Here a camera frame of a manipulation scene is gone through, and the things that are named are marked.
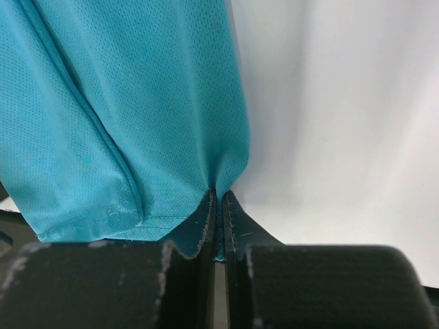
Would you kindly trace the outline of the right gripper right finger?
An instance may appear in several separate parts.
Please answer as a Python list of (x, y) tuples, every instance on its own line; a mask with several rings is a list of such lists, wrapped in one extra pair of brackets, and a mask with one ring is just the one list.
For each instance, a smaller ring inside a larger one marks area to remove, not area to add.
[(434, 328), (434, 297), (385, 245), (285, 245), (222, 200), (231, 328)]

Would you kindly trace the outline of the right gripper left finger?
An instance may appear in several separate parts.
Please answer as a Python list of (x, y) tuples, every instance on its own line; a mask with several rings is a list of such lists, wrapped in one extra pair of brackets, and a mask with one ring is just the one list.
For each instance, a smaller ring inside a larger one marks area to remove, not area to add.
[(210, 328), (217, 198), (157, 242), (30, 243), (1, 283), (2, 328)]

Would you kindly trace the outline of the teal t shirt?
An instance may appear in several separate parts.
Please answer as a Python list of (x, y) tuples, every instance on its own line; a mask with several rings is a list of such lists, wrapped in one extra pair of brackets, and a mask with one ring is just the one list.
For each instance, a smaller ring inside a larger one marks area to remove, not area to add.
[(248, 156), (224, 1), (1, 2), (1, 183), (39, 241), (159, 240)]

